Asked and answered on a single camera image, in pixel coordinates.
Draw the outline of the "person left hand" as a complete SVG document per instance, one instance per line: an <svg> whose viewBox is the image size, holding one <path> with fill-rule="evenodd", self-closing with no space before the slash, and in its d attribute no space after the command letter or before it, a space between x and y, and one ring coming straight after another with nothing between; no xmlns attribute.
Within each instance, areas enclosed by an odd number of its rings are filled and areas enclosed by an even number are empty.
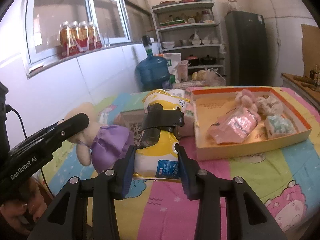
<svg viewBox="0 0 320 240"><path fill-rule="evenodd" d="M4 220L11 229L22 236L29 236L30 231L22 224L20 217L28 211L33 221L37 222L47 208L39 184L33 177L28 179L26 186L27 193L30 194L27 200L9 200L1 205L1 215Z"/></svg>

